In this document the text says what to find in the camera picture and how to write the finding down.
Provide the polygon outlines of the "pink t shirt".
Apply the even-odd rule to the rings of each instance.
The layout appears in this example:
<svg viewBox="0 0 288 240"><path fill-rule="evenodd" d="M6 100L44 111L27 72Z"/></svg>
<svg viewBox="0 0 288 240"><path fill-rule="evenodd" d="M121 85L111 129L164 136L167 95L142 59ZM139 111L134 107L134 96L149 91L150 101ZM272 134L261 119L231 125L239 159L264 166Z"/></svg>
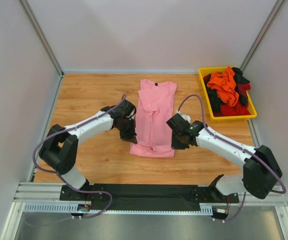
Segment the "pink t shirt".
<svg viewBox="0 0 288 240"><path fill-rule="evenodd" d="M135 116L137 143L130 146L130 154L148 158L172 158L172 130L167 121L173 116L177 84L167 81L157 83L148 79L140 81L138 105Z"/></svg>

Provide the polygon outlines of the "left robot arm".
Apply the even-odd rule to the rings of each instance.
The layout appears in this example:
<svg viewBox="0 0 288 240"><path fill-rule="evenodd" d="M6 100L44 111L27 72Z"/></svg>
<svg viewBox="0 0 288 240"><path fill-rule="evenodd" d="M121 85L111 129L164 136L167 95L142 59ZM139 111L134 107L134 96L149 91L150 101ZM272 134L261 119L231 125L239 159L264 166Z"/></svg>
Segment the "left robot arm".
<svg viewBox="0 0 288 240"><path fill-rule="evenodd" d="M38 156L66 182L61 200L90 200L89 181L76 167L78 148L90 138L114 128L118 129L121 140L135 144L135 114L136 107L124 99L76 124L56 124L50 128L47 137L37 148Z"/></svg>

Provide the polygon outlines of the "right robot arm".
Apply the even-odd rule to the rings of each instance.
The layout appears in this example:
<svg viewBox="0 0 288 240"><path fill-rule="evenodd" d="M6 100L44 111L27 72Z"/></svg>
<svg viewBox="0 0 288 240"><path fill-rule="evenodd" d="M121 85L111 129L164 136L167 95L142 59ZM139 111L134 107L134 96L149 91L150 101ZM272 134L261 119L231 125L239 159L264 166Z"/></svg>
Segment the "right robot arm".
<svg viewBox="0 0 288 240"><path fill-rule="evenodd" d="M248 192L258 199L265 199L273 191L282 171L270 148L245 145L223 136L201 121L190 123L190 117L177 113L167 125L172 130L172 148L184 150L190 146L210 150L238 166L241 174L219 175L210 184L216 193Z"/></svg>

